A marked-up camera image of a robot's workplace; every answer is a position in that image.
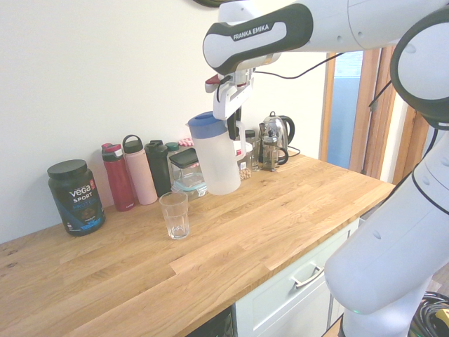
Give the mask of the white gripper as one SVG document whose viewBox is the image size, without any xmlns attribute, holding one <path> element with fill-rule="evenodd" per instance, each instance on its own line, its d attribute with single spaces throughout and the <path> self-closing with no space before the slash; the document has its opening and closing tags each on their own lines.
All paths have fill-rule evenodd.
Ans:
<svg viewBox="0 0 449 337">
<path fill-rule="evenodd" d="M 227 120 L 229 137 L 236 140 L 236 121 L 241 121 L 241 106 L 253 92 L 254 79 L 243 85 L 237 85 L 232 80 L 226 81 L 215 90 L 213 116 L 219 120 Z"/>
</svg>

